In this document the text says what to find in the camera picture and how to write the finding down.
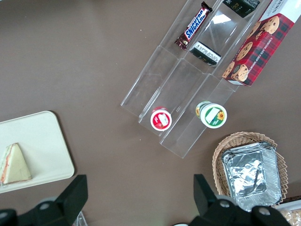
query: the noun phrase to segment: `foil container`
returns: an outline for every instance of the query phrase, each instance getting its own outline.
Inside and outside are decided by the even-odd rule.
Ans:
[[[276,150],[259,142],[226,150],[222,163],[230,195],[250,212],[254,206],[271,206],[281,200]]]

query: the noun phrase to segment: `clear acrylic organizer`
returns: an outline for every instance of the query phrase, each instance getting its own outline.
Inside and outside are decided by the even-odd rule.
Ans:
[[[201,2],[188,0],[185,3],[121,103],[138,116],[141,125],[159,136],[161,145],[181,158],[206,129],[195,114],[196,105],[204,100],[224,105],[237,90],[238,86],[222,79],[222,74],[270,0],[262,0],[245,18],[224,5],[222,0],[206,1],[213,6],[213,12],[201,25],[188,49],[182,50],[174,41],[201,8]],[[206,64],[189,52],[197,41],[222,56],[216,66]],[[164,132],[151,126],[152,111],[158,106],[167,108],[173,120]]]
[[[79,215],[77,216],[77,218],[75,219],[74,223],[72,224],[72,226],[88,226],[86,219],[84,217],[83,212],[79,212]]]

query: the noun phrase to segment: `brown table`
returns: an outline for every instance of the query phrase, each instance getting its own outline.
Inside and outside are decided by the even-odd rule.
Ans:
[[[300,20],[254,85],[226,103],[227,123],[207,129],[184,159],[120,107],[184,3],[0,1],[0,121],[56,113],[76,174],[88,177],[83,211],[91,226],[190,222],[198,214],[193,175],[204,174],[216,191],[214,149],[238,131],[274,139],[288,165],[288,197],[301,194]],[[0,194],[0,209],[24,213],[71,181]]]

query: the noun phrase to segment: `woven basket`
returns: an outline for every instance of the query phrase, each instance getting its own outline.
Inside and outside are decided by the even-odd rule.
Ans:
[[[248,132],[231,134],[219,143],[213,155],[212,167],[215,186],[220,195],[230,196],[226,175],[222,165],[222,153],[230,148],[253,144],[260,141],[270,143],[275,148],[277,146],[277,144],[273,140],[271,140],[269,137],[266,137],[264,134]],[[276,152],[276,154],[282,194],[282,199],[280,202],[282,202],[283,199],[285,199],[288,189],[288,178],[286,170],[287,165],[285,164],[284,158],[279,153]]]

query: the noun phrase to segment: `chocolate chip cookie box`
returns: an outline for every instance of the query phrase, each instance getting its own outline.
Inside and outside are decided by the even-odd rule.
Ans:
[[[222,77],[251,86],[300,15],[300,0],[272,0]]]

